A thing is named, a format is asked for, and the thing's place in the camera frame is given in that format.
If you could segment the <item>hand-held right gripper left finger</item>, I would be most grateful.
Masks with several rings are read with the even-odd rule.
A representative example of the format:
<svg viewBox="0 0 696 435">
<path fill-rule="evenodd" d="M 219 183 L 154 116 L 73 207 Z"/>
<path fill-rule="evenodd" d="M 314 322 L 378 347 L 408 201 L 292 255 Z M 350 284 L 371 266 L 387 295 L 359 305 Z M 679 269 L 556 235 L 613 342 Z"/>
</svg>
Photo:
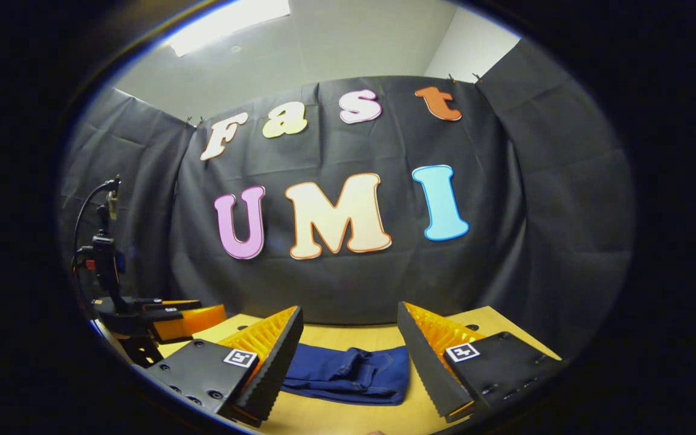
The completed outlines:
<svg viewBox="0 0 696 435">
<path fill-rule="evenodd" d="M 204 412 L 254 427 L 268 419 L 304 329 L 291 306 L 218 343 L 194 339 L 142 369 Z"/>
</svg>

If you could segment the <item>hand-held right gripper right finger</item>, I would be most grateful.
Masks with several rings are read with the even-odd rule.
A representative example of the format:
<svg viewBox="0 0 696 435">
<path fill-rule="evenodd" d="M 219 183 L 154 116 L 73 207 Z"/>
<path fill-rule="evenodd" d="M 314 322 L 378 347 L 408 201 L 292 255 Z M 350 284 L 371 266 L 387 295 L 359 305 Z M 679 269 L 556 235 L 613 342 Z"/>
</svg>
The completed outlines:
<svg viewBox="0 0 696 435">
<path fill-rule="evenodd" d="M 566 367 L 564 359 L 510 331 L 480 334 L 404 301 L 397 326 L 429 398 L 448 423 L 502 412 Z"/>
</svg>

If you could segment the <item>blue jeans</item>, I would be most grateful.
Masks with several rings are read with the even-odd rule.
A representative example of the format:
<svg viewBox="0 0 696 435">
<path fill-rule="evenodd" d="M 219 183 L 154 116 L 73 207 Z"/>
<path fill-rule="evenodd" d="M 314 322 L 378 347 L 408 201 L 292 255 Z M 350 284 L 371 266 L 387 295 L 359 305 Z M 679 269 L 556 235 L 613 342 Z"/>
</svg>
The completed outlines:
<svg viewBox="0 0 696 435">
<path fill-rule="evenodd" d="M 324 349 L 299 344 L 281 391 L 306 398 L 368 407 L 397 407 L 411 378 L 408 349 Z"/>
</svg>

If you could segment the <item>black backdrop cloth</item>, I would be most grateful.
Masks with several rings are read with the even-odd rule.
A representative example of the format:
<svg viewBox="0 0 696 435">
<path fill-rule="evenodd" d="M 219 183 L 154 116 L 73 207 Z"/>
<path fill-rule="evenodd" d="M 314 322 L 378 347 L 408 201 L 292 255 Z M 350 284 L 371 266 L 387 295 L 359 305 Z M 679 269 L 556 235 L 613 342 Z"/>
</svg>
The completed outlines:
<svg viewBox="0 0 696 435">
<path fill-rule="evenodd" d="M 294 259 L 285 190 L 333 204 L 376 174 L 391 244 Z M 636 202 L 615 129 L 545 52 L 520 41 L 480 83 L 414 76 L 287 86 L 201 126 L 115 88 L 78 121 L 56 196 L 59 264 L 91 190 L 121 176 L 112 234 L 127 295 L 197 299 L 309 324 L 373 325 L 407 301 L 489 306 L 563 358 L 601 326 L 633 254 Z"/>
</svg>

